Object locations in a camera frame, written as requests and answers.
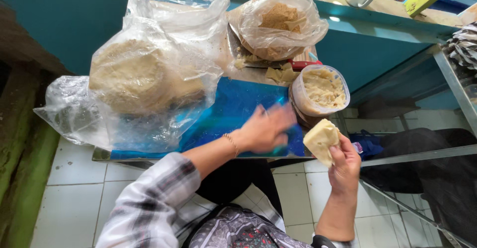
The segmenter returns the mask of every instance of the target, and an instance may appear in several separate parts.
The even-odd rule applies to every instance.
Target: mashed filling
[[[343,108],[346,103],[343,83],[335,75],[326,68],[303,73],[306,93],[320,107]]]

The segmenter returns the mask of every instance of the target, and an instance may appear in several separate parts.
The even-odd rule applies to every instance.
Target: black cloth
[[[252,183],[283,217],[275,180],[266,159],[230,160],[202,180],[196,193],[213,203],[226,204],[240,196]]]
[[[383,137],[373,159],[476,143],[465,129],[419,128]],[[436,222],[477,245],[477,154],[363,167],[361,178],[385,191],[424,193]]]
[[[442,137],[425,128],[386,135],[382,137],[380,145],[384,150],[372,159],[450,147]],[[420,194],[424,191],[412,162],[363,167],[361,178],[384,191],[412,194]]]

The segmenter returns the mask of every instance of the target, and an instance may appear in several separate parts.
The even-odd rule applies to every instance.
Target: woman's left hand
[[[259,105],[242,128],[231,132],[230,136],[240,152],[266,153],[288,143],[288,135],[284,132],[296,122],[290,103],[275,104],[267,111]]]

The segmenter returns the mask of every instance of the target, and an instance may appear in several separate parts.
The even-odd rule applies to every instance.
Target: red knife handle
[[[316,62],[311,62],[311,61],[293,61],[292,59],[287,60],[287,62],[291,63],[291,68],[296,71],[301,71],[303,68],[309,66],[309,65],[323,65],[322,62],[316,61]]]

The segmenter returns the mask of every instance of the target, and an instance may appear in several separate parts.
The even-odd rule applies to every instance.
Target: white tile floor
[[[429,116],[434,117],[433,122],[428,120]],[[357,112],[351,109],[345,117],[350,132],[361,129],[370,132],[402,130],[396,119],[362,122],[356,118]],[[468,127],[466,120],[453,111],[419,110],[405,117],[410,128]],[[116,197],[142,172],[92,162],[91,156],[92,147],[77,146],[63,138],[60,140],[38,215],[32,248],[93,247]],[[311,161],[274,171],[287,232],[307,243],[312,240],[314,223],[318,222],[331,191],[327,170],[318,161]],[[432,218],[429,204],[419,195],[397,194],[397,198]],[[248,198],[251,202],[242,204],[268,204],[260,202],[260,199],[252,196]],[[358,244],[363,248],[442,245],[435,228],[409,212],[399,210],[396,204],[362,185],[358,193],[355,226]]]

